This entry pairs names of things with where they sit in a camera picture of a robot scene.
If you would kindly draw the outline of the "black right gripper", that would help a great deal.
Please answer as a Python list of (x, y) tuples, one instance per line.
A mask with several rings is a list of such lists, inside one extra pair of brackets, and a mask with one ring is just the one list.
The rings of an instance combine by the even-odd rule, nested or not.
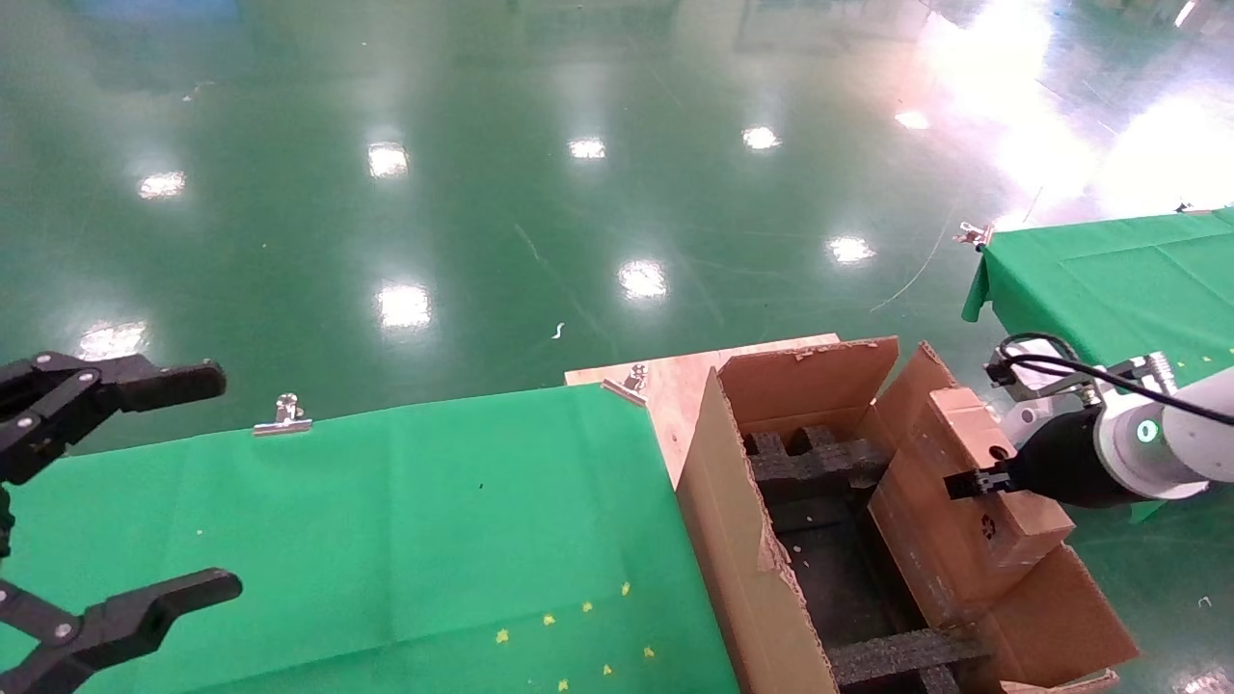
[(1124, 487), (1101, 461), (1096, 440), (1099, 410), (1058, 414), (1018, 445), (1001, 468), (960, 470), (945, 477), (951, 500), (988, 494), (1032, 491), (1077, 508), (1114, 508), (1124, 504)]

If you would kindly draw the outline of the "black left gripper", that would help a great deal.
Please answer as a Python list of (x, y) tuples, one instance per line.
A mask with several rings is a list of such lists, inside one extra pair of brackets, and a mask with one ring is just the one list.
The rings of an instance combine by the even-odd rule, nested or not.
[[(43, 352), (1, 369), (1, 479), (23, 485), (120, 412), (154, 412), (225, 395), (216, 361), (159, 367), (142, 354), (81, 361)], [(0, 489), (0, 558), (12, 554), (12, 496)], [(1, 675), (5, 693), (75, 693), (97, 672), (160, 650), (181, 616), (233, 601), (243, 583), (199, 571), (93, 603), (73, 615), (2, 580), (1, 621), (37, 641)]]

